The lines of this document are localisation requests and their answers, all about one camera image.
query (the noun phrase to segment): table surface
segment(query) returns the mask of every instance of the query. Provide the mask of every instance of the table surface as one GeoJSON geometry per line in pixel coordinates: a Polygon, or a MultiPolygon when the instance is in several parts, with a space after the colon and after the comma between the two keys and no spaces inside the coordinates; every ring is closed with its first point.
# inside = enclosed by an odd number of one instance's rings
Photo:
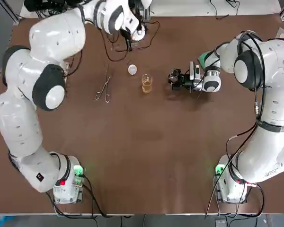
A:
{"type": "MultiPolygon", "coordinates": [[[[43,145],[48,151],[76,156],[87,170],[96,198],[107,213],[205,213],[213,189],[213,174],[225,154],[226,140],[249,128],[254,120],[253,93],[233,75],[221,74],[216,93],[171,91],[172,68],[186,71],[189,61],[230,41],[243,30],[254,30],[263,39],[275,37],[284,23],[279,15],[214,17],[158,17],[161,28],[150,48],[134,51],[125,60],[110,63],[111,101],[95,101],[105,81],[105,54],[100,33],[86,25],[86,44],[78,71],[67,81],[67,95],[55,111],[38,110],[43,145]],[[138,67],[127,73],[127,64],[138,67]],[[142,92],[141,75],[150,73],[152,92],[142,92]]],[[[28,32],[36,22],[24,19],[14,27],[11,45],[29,46],[28,32]]],[[[140,44],[147,45],[157,25],[140,44]]],[[[117,42],[123,48],[124,41],[117,42]]],[[[110,51],[112,58],[124,53],[110,51]]],[[[0,81],[0,93],[5,91],[0,81]]],[[[243,138],[230,144],[234,151],[243,138]]],[[[31,188],[13,169],[0,134],[0,213],[53,213],[44,193],[31,188]]],[[[262,184],[266,213],[284,213],[284,173],[262,184]]],[[[62,207],[68,212],[91,212],[91,199],[62,207]]],[[[261,195],[253,190],[240,212],[256,213],[261,195]]],[[[235,205],[222,206],[235,212],[235,205]]],[[[210,208],[216,213],[216,203],[210,208]]]]}

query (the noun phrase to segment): green light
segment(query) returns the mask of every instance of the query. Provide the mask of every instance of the green light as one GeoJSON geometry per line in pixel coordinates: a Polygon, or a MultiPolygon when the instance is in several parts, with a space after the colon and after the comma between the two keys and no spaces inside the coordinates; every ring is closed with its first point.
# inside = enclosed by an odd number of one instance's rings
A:
{"type": "Polygon", "coordinates": [[[81,175],[83,174],[83,168],[80,165],[75,165],[74,166],[74,174],[75,175],[81,175]]]}
{"type": "Polygon", "coordinates": [[[220,175],[224,168],[225,168],[224,164],[217,165],[216,168],[215,168],[216,174],[220,175]]]}
{"type": "Polygon", "coordinates": [[[80,165],[74,166],[74,182],[78,185],[81,184],[82,177],[80,175],[83,175],[83,168],[80,165]]]}

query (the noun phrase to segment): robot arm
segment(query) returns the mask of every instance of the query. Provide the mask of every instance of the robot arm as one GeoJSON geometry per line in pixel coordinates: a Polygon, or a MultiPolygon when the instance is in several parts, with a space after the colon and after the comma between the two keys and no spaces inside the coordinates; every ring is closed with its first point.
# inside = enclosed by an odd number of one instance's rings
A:
{"type": "MultiPolygon", "coordinates": [[[[247,31],[218,52],[221,68],[233,73],[243,87],[251,91],[266,88],[260,113],[255,102],[254,133],[218,184],[224,202],[238,203],[245,199],[246,183],[262,182],[284,171],[284,39],[262,42],[247,31]]],[[[228,160],[223,156],[219,164],[225,166],[228,160]]]]}
{"type": "Polygon", "coordinates": [[[37,191],[53,188],[59,203],[76,202],[82,171],[75,157],[43,148],[36,107],[51,111],[62,103],[68,70],[63,60],[83,48],[87,22],[110,34],[122,26],[133,33],[138,26],[128,0],[89,0],[32,26],[31,49],[12,46],[3,59],[7,90],[0,95],[0,132],[9,159],[37,191]]]}

